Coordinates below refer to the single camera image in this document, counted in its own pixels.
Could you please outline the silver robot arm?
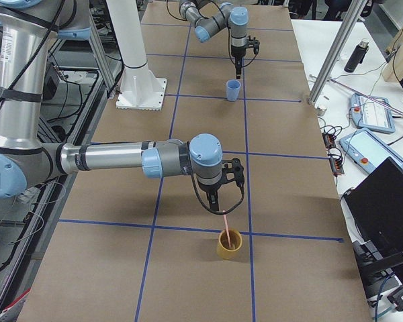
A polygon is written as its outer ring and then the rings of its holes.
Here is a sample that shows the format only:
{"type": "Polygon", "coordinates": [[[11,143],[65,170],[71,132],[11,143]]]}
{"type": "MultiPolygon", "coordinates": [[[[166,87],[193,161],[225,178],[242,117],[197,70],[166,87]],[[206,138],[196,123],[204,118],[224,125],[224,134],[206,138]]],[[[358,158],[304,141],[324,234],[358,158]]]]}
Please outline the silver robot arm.
{"type": "Polygon", "coordinates": [[[229,2],[217,6],[217,13],[205,17],[200,9],[208,1],[180,1],[179,14],[195,28],[195,35],[201,42],[207,42],[224,29],[230,32],[228,49],[230,59],[235,67],[236,78],[240,79],[245,67],[244,57],[249,48],[254,55],[259,53],[259,41],[247,34],[249,11],[246,7],[235,6],[229,2]]]}
{"type": "Polygon", "coordinates": [[[190,142],[42,143],[37,138],[48,41],[88,39],[87,1],[0,1],[0,199],[64,174],[140,167],[149,178],[190,175],[202,205],[219,214],[226,182],[219,140],[199,134],[190,142]]]}

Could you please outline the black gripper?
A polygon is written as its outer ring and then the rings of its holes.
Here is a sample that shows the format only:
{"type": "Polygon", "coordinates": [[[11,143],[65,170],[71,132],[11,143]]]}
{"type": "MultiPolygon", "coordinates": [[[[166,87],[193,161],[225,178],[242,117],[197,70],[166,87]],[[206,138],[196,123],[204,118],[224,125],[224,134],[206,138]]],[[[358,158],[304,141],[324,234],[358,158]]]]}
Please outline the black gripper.
{"type": "Polygon", "coordinates": [[[242,74],[242,59],[246,56],[247,45],[235,46],[231,45],[231,56],[234,58],[234,66],[236,71],[236,79],[241,78],[242,74]]]}
{"type": "Polygon", "coordinates": [[[220,183],[203,184],[201,182],[199,182],[198,185],[199,185],[199,188],[206,193],[210,210],[213,212],[218,212],[219,211],[218,191],[222,185],[220,183]]]}

